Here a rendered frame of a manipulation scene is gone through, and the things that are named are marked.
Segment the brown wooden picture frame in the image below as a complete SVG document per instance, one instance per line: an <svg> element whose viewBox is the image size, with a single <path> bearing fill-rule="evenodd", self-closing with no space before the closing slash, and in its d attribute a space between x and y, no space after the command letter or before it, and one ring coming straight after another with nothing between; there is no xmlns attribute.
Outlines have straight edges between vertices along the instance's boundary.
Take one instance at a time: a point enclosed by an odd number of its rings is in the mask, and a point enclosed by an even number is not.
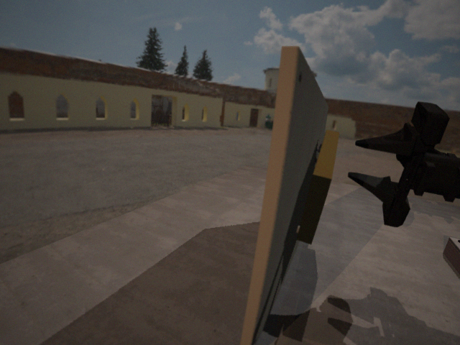
<svg viewBox="0 0 460 345"><path fill-rule="evenodd" d="M323 210L336 160L336 149L339 141L339 132L326 130L318 159L315 159L316 166L308 190L307 199L300 226L297 228L297 240L312 244L319 219Z"/></svg>

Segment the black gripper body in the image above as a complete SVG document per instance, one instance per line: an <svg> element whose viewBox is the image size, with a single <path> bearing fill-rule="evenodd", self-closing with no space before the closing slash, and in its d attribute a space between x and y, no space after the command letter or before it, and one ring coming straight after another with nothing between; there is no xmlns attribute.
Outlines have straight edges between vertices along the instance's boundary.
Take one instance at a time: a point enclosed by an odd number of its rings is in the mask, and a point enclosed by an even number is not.
<svg viewBox="0 0 460 345"><path fill-rule="evenodd" d="M460 158L455 154L438 155L426 150L428 145L440 144L449 116L439 106L419 101L415 106L413 130L417 134L413 151L405 163L399 183L392 183L394 199L390 209L383 203L385 225L399 227L409 214L408 193L416 196L424 192L443 196L447 202L460 198ZM408 180L407 180L408 179Z"/></svg>

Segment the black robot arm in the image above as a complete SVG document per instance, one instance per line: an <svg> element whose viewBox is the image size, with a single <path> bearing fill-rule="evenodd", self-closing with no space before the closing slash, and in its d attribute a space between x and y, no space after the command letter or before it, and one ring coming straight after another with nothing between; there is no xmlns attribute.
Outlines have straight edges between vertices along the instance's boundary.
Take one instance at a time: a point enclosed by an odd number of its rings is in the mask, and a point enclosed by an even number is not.
<svg viewBox="0 0 460 345"><path fill-rule="evenodd" d="M426 151L429 152L429 153L433 153L433 154L446 155L447 156L446 153L439 152L437 149L435 149L435 145L432 145L432 144L428 145L428 149ZM396 155L396 158L397 158L397 161L401 162L402 166L405 167L405 163L408 160L408 156Z"/></svg>

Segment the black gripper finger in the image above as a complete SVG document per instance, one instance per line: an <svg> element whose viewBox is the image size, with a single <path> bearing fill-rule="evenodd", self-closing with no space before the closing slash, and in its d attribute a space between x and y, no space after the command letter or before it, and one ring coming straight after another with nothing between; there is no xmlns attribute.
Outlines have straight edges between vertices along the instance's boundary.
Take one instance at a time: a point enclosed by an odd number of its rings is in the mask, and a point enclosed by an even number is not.
<svg viewBox="0 0 460 345"><path fill-rule="evenodd" d="M356 183L360 184L360 186L366 188L370 193L378 197L378 199L384 203L386 210L390 209L390 205L394 199L390 176L380 178L357 172L348 172L348 178L354 180Z"/></svg>
<svg viewBox="0 0 460 345"><path fill-rule="evenodd" d="M416 137L417 134L408 122L404 124L404 127L401 130L393 134L357 140L355 145L371 150L409 157L413 151Z"/></svg>

